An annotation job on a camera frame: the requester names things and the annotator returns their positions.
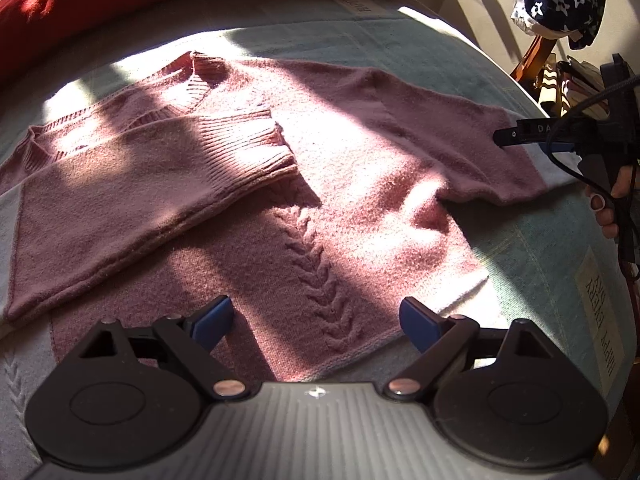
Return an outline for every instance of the metal screw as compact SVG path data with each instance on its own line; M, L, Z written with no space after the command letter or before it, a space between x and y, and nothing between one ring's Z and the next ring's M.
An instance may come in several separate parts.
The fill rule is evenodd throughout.
M387 387L396 395L412 395L420 390L420 383L407 377L401 377L389 381Z
M245 390L246 386L235 379L225 379L213 385L213 391L220 397L235 397L243 394Z

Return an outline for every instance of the fingernail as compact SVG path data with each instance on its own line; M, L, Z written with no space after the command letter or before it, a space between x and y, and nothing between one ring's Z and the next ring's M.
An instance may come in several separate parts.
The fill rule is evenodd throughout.
M589 197L589 206L596 212L602 211L605 206L604 197L600 194L593 193Z

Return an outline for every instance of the mattress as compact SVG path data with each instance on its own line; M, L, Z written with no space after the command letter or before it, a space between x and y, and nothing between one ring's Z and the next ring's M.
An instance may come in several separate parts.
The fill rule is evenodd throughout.
M76 38L5 89L0 160L30 124L91 104L191 49L375 66L518 117L543 116L503 70L414 0L172 0ZM615 245L602 237L580 188L562 186L518 206L476 201L447 208L490 275L453 310L483 326L534 320L613 413L635 356L634 318ZM0 478L17 479L38 461L24 409L55 365L48 320L7 335L0 351ZM380 384L416 357L401 338L329 378Z

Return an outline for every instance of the knit sweater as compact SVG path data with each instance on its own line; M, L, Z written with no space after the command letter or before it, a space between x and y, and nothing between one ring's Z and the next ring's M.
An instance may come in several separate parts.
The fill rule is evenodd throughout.
M511 124L376 69L184 55L32 128L0 168L0 202L22 193L4 322L50 312L60 359L103 317L228 294L221 361L318 377L397 338L402 297L452 312L487 278L441 201L546 191L492 143Z

